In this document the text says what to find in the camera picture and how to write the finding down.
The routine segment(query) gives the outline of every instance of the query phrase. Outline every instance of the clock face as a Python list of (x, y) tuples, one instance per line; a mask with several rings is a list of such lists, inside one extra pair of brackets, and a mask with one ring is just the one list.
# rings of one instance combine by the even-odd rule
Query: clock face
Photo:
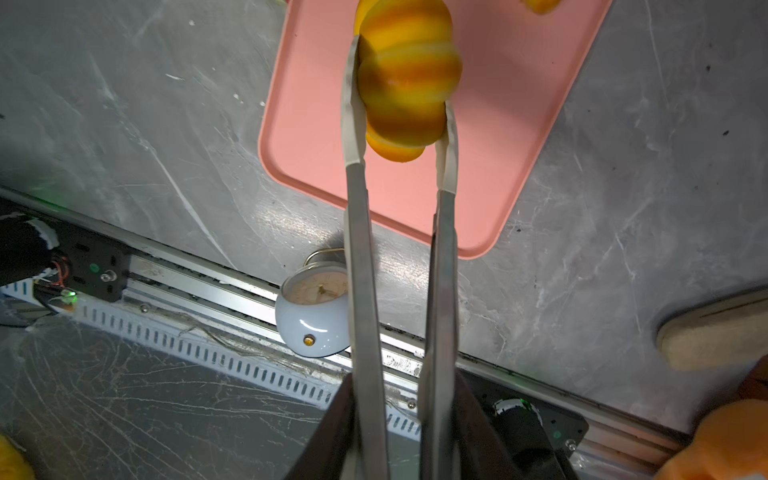
[(283, 295), (291, 303), (317, 305), (337, 299), (347, 292), (346, 273), (336, 270), (308, 270), (292, 280)]

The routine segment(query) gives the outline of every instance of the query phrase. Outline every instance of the red wire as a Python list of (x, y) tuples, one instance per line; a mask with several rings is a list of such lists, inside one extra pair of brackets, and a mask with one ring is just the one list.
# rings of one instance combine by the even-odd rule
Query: red wire
[(51, 282), (51, 285), (64, 286), (62, 283), (64, 281), (64, 274), (61, 272), (61, 265), (56, 260), (52, 260), (52, 262), (56, 266), (56, 270), (58, 270), (58, 280)]
[(61, 278), (61, 285), (64, 285), (64, 280), (69, 277), (69, 265), (67, 265), (67, 257), (61, 258), (61, 264), (64, 265), (64, 277)]

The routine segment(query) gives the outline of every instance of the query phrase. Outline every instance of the orange striped pumpkin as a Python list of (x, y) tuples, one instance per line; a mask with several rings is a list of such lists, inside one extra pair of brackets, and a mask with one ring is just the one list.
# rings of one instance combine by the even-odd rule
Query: orange striped pumpkin
[(559, 4), (560, 0), (525, 0), (525, 6), (539, 15), (551, 12)]
[(462, 60), (442, 0), (360, 0), (357, 86), (368, 145), (396, 162), (415, 160), (445, 130), (445, 101)]

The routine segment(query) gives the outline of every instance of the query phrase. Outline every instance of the wooden block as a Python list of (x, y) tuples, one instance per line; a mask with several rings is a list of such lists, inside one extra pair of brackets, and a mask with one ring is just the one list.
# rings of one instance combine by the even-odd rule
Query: wooden block
[(674, 318), (659, 329), (656, 345), (675, 370), (754, 362), (768, 355), (768, 289)]

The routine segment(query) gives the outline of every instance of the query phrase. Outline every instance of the gray marble surface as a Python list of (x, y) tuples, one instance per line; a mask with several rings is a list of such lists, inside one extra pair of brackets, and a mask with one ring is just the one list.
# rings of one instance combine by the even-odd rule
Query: gray marble surface
[[(285, 7), (8, 0), (0, 183), (280, 284), (339, 210), (257, 151)], [(494, 249), (463, 351), (690, 431), (748, 366), (671, 372), (660, 321), (768, 277), (768, 3), (614, 0)], [(428, 248), (374, 227), (384, 322), (422, 335)]]
[[(0, 432), (38, 480), (280, 480), (323, 415), (60, 316), (0, 328), (0, 362)], [(417, 478), (418, 452), (390, 435), (392, 477)]]

